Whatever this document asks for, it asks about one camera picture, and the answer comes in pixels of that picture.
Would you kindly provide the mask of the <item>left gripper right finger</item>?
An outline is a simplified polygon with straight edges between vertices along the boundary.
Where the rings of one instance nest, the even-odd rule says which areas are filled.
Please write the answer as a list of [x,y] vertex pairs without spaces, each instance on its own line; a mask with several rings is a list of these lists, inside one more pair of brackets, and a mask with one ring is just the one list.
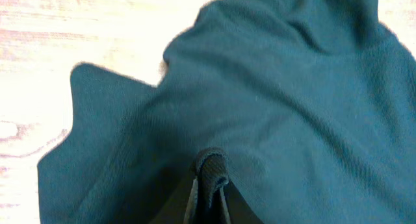
[[219,190],[219,212],[223,224],[263,224],[232,182]]

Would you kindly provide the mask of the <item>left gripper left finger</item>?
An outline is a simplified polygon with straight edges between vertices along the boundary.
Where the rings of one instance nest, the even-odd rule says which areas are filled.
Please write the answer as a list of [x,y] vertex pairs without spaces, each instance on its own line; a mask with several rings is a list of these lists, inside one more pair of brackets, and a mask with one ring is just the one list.
[[181,179],[150,224],[194,223],[197,205],[198,178],[190,171]]

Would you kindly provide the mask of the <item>black polo shirt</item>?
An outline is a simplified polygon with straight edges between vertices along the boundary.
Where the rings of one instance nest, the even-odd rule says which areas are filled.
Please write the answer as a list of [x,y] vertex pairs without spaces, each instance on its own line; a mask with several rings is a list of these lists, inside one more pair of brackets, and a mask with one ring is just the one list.
[[79,64],[73,127],[38,163],[42,223],[150,223],[198,178],[263,223],[415,222],[415,60],[378,0],[216,0],[157,87]]

